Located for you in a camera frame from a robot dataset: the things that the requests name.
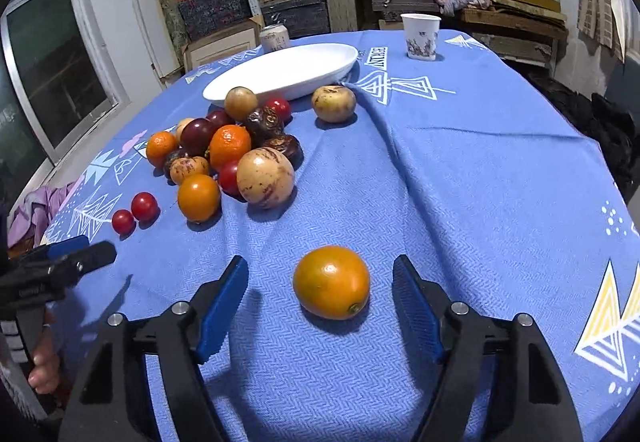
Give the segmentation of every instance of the can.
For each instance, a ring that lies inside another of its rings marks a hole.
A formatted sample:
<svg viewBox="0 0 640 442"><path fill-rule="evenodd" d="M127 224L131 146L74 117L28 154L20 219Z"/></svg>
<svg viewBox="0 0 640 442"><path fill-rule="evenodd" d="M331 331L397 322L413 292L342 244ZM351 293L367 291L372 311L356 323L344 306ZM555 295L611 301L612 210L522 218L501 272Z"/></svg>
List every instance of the can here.
<svg viewBox="0 0 640 442"><path fill-rule="evenodd" d="M266 26L260 31L260 43L265 54L291 47L289 31L282 24Z"/></svg>

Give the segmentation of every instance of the dark glass pane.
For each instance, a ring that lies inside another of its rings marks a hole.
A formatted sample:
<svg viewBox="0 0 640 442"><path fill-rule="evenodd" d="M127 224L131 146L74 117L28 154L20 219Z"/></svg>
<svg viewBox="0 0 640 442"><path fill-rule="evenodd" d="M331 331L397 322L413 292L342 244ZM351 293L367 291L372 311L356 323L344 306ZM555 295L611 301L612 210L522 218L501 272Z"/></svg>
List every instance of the dark glass pane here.
<svg viewBox="0 0 640 442"><path fill-rule="evenodd" d="M107 99L71 0L29 0L7 15L7 24L24 90L47 137L58 146Z"/></svg>
<svg viewBox="0 0 640 442"><path fill-rule="evenodd" d="M45 159L0 55L0 199L11 206Z"/></svg>

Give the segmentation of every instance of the human hand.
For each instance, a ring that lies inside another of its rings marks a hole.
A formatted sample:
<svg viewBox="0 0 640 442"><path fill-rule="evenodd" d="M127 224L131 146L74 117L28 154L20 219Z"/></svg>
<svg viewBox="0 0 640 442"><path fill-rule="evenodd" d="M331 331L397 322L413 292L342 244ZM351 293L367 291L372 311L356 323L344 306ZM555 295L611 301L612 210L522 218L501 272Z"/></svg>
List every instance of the human hand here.
<svg viewBox="0 0 640 442"><path fill-rule="evenodd" d="M45 312L45 323L53 323L49 311ZM31 388L40 395L52 393L60 384L60 358L54 352L53 334L48 326L42 330L38 346L33 351L33 364L35 368L29 374Z"/></svg>

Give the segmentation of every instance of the tablecloth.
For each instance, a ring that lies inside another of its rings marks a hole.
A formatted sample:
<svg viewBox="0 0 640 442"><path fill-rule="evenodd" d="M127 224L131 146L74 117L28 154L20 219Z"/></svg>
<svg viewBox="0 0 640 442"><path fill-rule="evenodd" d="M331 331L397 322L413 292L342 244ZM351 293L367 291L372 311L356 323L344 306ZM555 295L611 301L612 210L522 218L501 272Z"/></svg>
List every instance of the tablecloth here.
<svg viewBox="0 0 640 442"><path fill-rule="evenodd" d="M409 60L401 32L294 43L319 42L358 49L342 81L356 93L357 118L323 125L308 97L292 102L287 132L299 138L305 161L289 205L258 211L225 195L212 225L188 225L176 187L155 177L143 157L153 133L205 115L204 87L261 54L259 47L188 73L87 167L47 240L107 239L118 258L56 305L71 372L108 314L156 315L241 255L248 291L222 351L201 368L231 439L408 441L434 368L392 298L392 264L405 253L423 278L479 313L532 314L585 440L599 440L638 385L640 239L598 145L461 32L440 31L433 62ZM156 195L161 215L121 241L111 215L139 191ZM296 263L326 244L354 249L370 269L370 305L350 322L303 313L292 291ZM174 440L157 360L149 357L149 366L163 440ZM487 386L469 440L481 429Z"/></svg>

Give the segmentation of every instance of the cup rim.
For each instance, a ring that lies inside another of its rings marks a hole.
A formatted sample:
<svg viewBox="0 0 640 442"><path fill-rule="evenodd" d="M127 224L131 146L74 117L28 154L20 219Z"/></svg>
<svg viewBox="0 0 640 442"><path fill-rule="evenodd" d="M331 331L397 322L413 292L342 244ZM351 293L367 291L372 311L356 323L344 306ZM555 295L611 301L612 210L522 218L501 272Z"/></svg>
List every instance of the cup rim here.
<svg viewBox="0 0 640 442"><path fill-rule="evenodd" d="M442 20L439 16L435 15L423 15L420 13L404 13L400 15L401 18L408 18L412 20L429 20L431 22L439 22Z"/></svg>

